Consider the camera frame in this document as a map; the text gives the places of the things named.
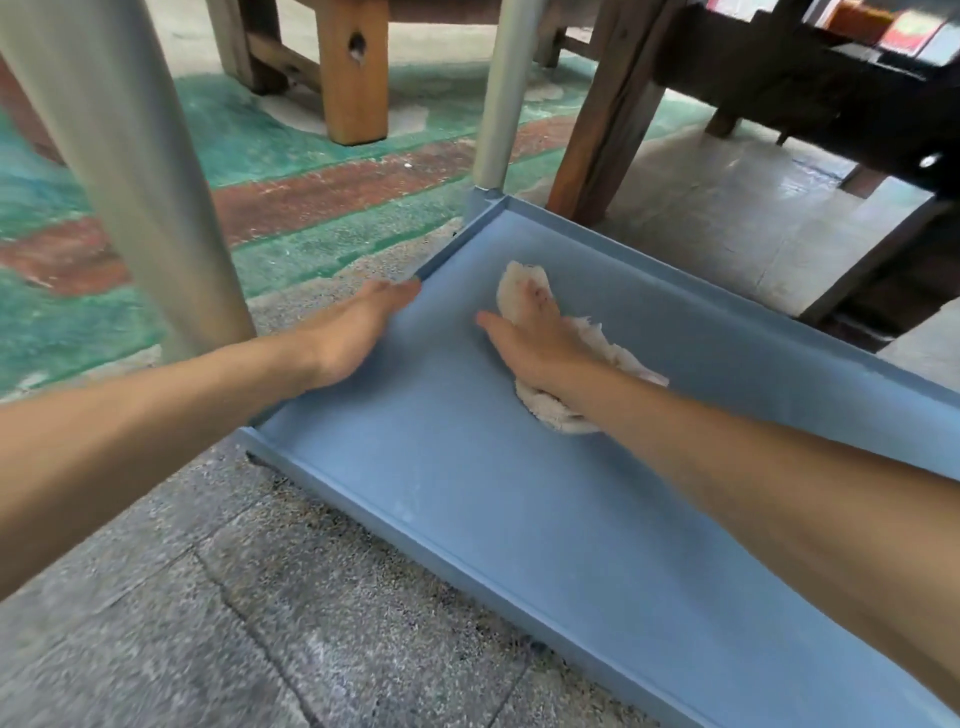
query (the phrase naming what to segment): green painted floor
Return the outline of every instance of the green painted floor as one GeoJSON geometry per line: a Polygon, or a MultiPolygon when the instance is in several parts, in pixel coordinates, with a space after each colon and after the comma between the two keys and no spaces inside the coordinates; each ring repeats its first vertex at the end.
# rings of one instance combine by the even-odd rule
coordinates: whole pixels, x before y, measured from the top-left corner
{"type": "MultiPolygon", "coordinates": [[[[531,71],[532,93],[522,123],[575,114],[588,90],[594,64],[564,57],[553,71],[531,71]]],[[[277,122],[260,100],[225,76],[177,80],[204,172],[212,188],[281,180],[476,133],[487,66],[448,64],[391,69],[392,108],[427,110],[421,131],[362,147],[345,148],[277,122]]],[[[660,106],[649,138],[703,123],[711,109],[683,99],[660,106]]],[[[516,192],[552,175],[562,148],[516,161],[507,188],[516,192]]],[[[337,273],[357,257],[425,234],[460,213],[467,171],[422,191],[267,237],[251,230],[233,249],[248,297],[337,273]]],[[[52,225],[89,215],[83,191],[68,170],[43,159],[0,114],[0,247],[52,225]]],[[[160,327],[132,285],[105,293],[66,297],[0,269],[0,394],[17,385],[37,386],[114,361],[158,341],[160,327]]]]}

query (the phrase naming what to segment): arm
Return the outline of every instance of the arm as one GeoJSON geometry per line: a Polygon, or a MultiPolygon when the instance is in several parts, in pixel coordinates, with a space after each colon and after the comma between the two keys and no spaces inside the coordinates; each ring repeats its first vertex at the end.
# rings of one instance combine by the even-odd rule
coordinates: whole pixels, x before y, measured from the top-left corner
{"type": "Polygon", "coordinates": [[[536,289],[520,326],[478,321],[518,377],[601,427],[960,710],[960,485],[627,376],[590,358],[536,289]]]}
{"type": "Polygon", "coordinates": [[[0,599],[191,458],[363,361],[415,282],[368,282],[297,328],[0,407],[0,599]]]}

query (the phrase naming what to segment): white rag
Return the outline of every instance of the white rag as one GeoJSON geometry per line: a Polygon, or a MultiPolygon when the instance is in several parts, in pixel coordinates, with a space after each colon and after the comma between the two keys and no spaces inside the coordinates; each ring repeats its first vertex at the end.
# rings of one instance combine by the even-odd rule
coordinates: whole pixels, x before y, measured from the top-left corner
{"type": "MultiPolygon", "coordinates": [[[[503,278],[500,279],[500,285],[496,289],[496,305],[500,309],[500,315],[513,324],[519,323],[520,292],[523,284],[529,279],[533,279],[540,288],[549,293],[551,297],[553,296],[546,272],[539,265],[522,265],[515,260],[512,261],[507,266],[503,278]]],[[[580,338],[588,347],[601,359],[610,362],[620,371],[664,387],[670,383],[670,380],[665,376],[659,375],[640,364],[636,357],[626,349],[607,341],[607,337],[600,330],[600,324],[592,324],[586,316],[568,318],[567,320],[573,324],[577,333],[580,334],[580,338]]],[[[600,428],[594,423],[583,415],[574,412],[557,398],[539,389],[527,386],[520,380],[516,381],[516,395],[538,420],[558,432],[568,435],[586,435],[600,431],[600,428]]]]}

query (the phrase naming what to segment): hand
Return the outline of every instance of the hand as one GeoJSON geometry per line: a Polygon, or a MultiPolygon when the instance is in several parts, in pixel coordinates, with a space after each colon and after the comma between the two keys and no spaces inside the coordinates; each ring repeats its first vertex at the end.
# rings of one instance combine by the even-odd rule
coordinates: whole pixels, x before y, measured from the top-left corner
{"type": "Polygon", "coordinates": [[[557,302],[532,280],[520,294],[520,321],[514,325],[488,311],[477,314],[504,363],[524,384],[558,397],[570,365],[595,363],[573,325],[560,315],[557,302]]]}
{"type": "Polygon", "coordinates": [[[367,280],[352,298],[328,306],[283,336],[305,354],[305,389],[336,384],[367,358],[390,317],[420,292],[416,279],[403,283],[367,280]]]}

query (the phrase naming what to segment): forearm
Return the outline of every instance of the forearm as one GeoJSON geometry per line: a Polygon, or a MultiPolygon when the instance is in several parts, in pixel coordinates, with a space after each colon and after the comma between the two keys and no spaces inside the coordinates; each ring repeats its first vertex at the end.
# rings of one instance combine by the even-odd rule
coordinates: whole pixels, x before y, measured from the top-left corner
{"type": "Polygon", "coordinates": [[[942,697],[952,680],[958,706],[956,483],[603,365],[567,372],[557,394],[831,617],[942,697]]]}
{"type": "Polygon", "coordinates": [[[279,337],[0,407],[0,598],[257,412],[302,391],[279,337]]]}

